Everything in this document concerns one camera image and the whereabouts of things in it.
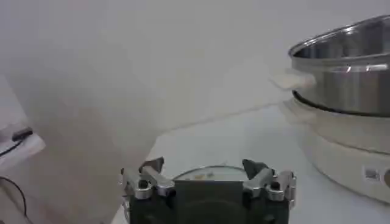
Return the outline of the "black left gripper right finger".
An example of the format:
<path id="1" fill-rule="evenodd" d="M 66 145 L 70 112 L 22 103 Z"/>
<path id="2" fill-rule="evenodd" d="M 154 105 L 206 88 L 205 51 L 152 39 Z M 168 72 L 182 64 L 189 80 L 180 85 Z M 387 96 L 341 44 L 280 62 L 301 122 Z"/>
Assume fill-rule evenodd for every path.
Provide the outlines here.
<path id="1" fill-rule="evenodd" d="M 265 163 L 250 159 L 242 160 L 248 180 L 243 182 L 243 189 L 252 198 L 263 194 L 270 201 L 296 202 L 297 177 L 294 172 L 284 170 L 277 173 Z"/>

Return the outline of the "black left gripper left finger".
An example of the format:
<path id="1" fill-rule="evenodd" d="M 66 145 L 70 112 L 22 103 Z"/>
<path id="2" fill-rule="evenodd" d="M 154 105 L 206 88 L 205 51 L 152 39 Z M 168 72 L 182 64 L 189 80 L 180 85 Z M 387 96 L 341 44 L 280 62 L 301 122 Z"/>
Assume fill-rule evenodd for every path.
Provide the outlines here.
<path id="1" fill-rule="evenodd" d="M 144 161 L 137 169 L 121 169 L 121 187 L 125 197 L 147 200 L 157 194 L 168 198 L 175 194 L 175 182 L 161 174 L 164 157 Z"/>

